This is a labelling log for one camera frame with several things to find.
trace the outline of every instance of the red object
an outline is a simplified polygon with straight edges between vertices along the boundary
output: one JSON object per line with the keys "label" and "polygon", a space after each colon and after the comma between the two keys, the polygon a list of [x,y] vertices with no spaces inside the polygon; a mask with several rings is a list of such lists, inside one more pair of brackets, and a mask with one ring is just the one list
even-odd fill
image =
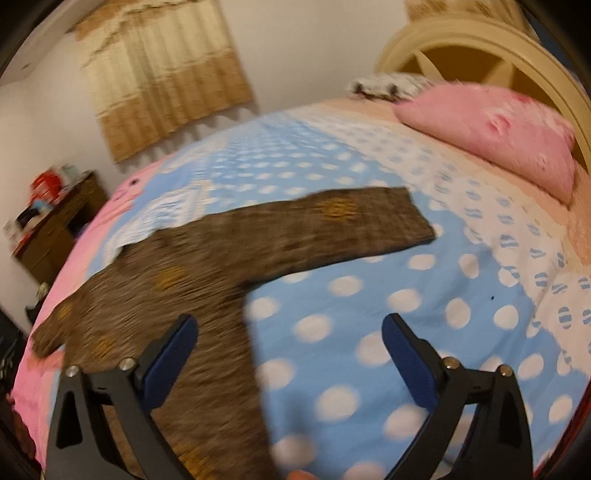
{"label": "red object", "polygon": [[61,187],[59,176],[50,168],[31,183],[31,203],[36,199],[55,203],[60,196]]}

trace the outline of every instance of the curtain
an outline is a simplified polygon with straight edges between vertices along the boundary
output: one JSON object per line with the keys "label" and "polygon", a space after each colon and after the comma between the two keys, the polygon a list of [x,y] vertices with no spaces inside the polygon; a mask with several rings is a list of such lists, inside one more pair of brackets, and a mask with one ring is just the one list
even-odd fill
{"label": "curtain", "polygon": [[217,0],[108,0],[74,33],[116,163],[252,100]]}
{"label": "curtain", "polygon": [[515,0],[405,0],[405,3],[412,22],[435,15],[466,12],[501,20],[520,32],[535,37]]}

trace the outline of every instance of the wooden nightstand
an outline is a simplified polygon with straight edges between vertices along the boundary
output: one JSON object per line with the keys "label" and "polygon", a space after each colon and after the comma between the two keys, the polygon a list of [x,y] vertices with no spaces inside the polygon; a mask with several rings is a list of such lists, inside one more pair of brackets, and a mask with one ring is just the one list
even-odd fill
{"label": "wooden nightstand", "polygon": [[85,172],[61,202],[21,242],[13,257],[39,283],[52,285],[74,248],[76,237],[106,201],[107,195],[96,174]]}

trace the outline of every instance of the brown cloth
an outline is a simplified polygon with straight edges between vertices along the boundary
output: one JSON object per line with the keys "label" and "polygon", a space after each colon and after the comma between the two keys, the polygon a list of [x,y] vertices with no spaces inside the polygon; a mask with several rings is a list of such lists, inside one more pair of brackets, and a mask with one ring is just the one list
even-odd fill
{"label": "brown cloth", "polygon": [[[65,343],[66,365],[101,371],[193,314],[199,340],[152,412],[156,425],[195,478],[279,478],[242,321],[246,294],[283,275],[434,238],[403,188],[331,190],[207,215],[124,247],[39,326],[33,351],[44,357]],[[125,463],[139,474],[113,418]]]}

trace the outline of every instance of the bed headboard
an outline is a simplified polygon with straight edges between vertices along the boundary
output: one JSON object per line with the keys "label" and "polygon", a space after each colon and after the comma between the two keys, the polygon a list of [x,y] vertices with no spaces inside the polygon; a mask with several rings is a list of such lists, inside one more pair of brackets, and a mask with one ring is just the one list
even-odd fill
{"label": "bed headboard", "polygon": [[573,157],[591,172],[591,102],[564,66],[503,22],[453,14],[414,22],[392,37],[376,72],[422,73],[511,88],[558,110],[574,126]]}

